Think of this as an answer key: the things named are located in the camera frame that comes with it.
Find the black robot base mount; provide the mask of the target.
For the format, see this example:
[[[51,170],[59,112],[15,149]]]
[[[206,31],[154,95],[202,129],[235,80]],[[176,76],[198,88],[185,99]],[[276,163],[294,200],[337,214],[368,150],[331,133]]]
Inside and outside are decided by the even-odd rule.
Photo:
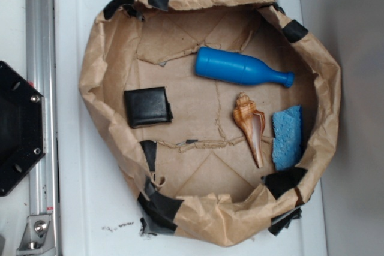
[[[44,97],[1,61],[1,196],[45,155]]]

